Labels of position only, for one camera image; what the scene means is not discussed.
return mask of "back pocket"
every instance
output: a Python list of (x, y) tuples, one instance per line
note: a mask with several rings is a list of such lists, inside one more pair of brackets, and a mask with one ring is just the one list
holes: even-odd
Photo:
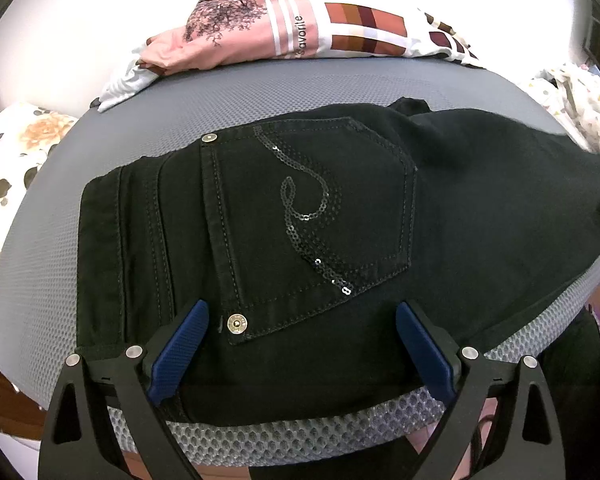
[(230, 342), (324, 312), (408, 268), (416, 167), (364, 124), (242, 126), (200, 142), (200, 155), (224, 320), (240, 314)]

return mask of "pocket rivet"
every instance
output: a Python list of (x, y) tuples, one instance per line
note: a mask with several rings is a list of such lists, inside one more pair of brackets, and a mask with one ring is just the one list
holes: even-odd
[(247, 330), (247, 318), (242, 314), (231, 314), (226, 322), (229, 332), (232, 334), (241, 334)]

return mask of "blue gripper pad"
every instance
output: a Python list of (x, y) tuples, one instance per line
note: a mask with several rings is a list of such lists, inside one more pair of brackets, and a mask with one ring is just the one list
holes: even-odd
[(413, 310), (404, 302), (395, 311), (395, 327), (431, 396), (448, 406), (456, 398), (453, 368)]
[(147, 396), (158, 406), (174, 396), (209, 325), (209, 307), (199, 300), (154, 361)]

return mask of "patterned pillow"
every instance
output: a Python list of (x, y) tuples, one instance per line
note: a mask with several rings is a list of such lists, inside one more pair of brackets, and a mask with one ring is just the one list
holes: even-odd
[(0, 113), (0, 250), (40, 166), (75, 121), (29, 103)]

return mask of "gray mesh fabric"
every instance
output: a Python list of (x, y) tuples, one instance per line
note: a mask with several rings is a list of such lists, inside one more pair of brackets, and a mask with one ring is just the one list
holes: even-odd
[[(62, 361), (75, 346), (77, 226), (88, 181), (219, 128), (325, 104), (386, 105), (402, 96), (425, 99), (432, 110), (480, 108), (564, 133), (542, 107), (496, 74), (433, 59), (266, 61), (160, 80), (103, 114), (87, 112), (30, 186), (0, 256), (0, 370), (48, 406)], [(545, 324), (521, 334), (502, 356), (544, 348), (573, 317), (599, 273), (581, 283), (576, 296), (557, 303), (560, 323), (548, 309)], [(197, 462), (280, 463), (384, 442), (439, 414), (426, 392), (413, 392), (331, 422), (281, 422), (225, 433), (177, 424), (174, 430)], [(131, 448), (121, 419), (114, 420), (123, 445)]]

